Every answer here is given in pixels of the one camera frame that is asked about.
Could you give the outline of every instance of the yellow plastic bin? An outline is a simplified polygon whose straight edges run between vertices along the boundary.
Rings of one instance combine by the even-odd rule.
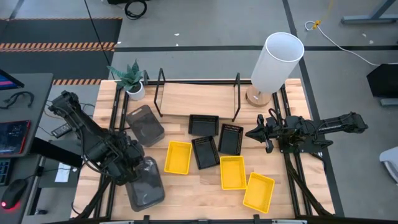
[[[189,173],[191,152],[192,143],[170,141],[169,148],[167,149],[164,172],[187,175]]]
[[[243,205],[263,213],[268,213],[274,185],[275,181],[273,179],[252,172],[248,188],[244,194]]]
[[[243,156],[221,156],[221,187],[223,190],[246,189]]]

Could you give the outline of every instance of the white paper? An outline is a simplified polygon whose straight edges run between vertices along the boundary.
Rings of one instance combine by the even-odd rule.
[[[57,176],[55,177],[55,181],[62,183],[68,182],[70,166],[60,162],[60,164],[58,165],[58,169],[59,170],[57,172]]]

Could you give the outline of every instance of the monitor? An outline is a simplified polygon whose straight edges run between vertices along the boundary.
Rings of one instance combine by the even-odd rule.
[[[0,69],[0,90],[23,88],[24,84]]]

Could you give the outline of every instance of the gray floor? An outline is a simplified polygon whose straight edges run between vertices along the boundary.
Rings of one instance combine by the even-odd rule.
[[[0,0],[0,17],[8,17],[17,0]],[[87,0],[93,17],[124,17],[123,10],[100,0]],[[340,45],[396,45],[398,24],[343,26],[342,16],[369,14],[381,0],[335,0],[321,28]],[[299,38],[306,46],[331,46],[315,30],[305,32],[303,23],[320,19],[327,0],[289,0]],[[388,13],[398,13],[395,3]],[[88,17],[82,0],[28,0],[20,18]],[[289,32],[282,1],[278,0],[151,0],[147,14],[137,21],[123,20],[118,47],[170,47],[204,45],[262,45],[273,32]],[[357,52],[375,63],[398,62],[396,51]],[[162,67],[166,78],[249,78],[259,51],[116,52],[112,65],[124,69],[138,59],[140,67],[155,78]],[[331,161],[347,217],[398,220],[398,189],[378,162],[380,152],[398,145],[398,109],[381,108],[371,95],[366,75],[374,67],[345,52],[306,52],[305,62],[321,118],[355,111],[369,125],[363,134],[329,134],[335,143]],[[295,68],[291,77],[301,78]],[[55,86],[50,99],[61,90],[77,92],[80,101],[95,103],[97,86]],[[40,125],[53,130],[63,121],[43,116]],[[38,136],[49,137],[39,131]],[[63,203],[50,200],[54,190],[42,194],[40,208],[46,216],[24,223],[66,220],[73,190],[63,190]]]

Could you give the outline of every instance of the black floor mat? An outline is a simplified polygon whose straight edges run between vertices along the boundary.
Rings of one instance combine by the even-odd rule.
[[[108,79],[108,62],[89,19],[15,19],[6,25],[7,22],[0,21],[0,30],[6,26],[0,32],[0,68],[8,73],[53,73],[54,83],[69,85],[98,84],[97,80]],[[122,20],[95,19],[94,23],[112,62]]]

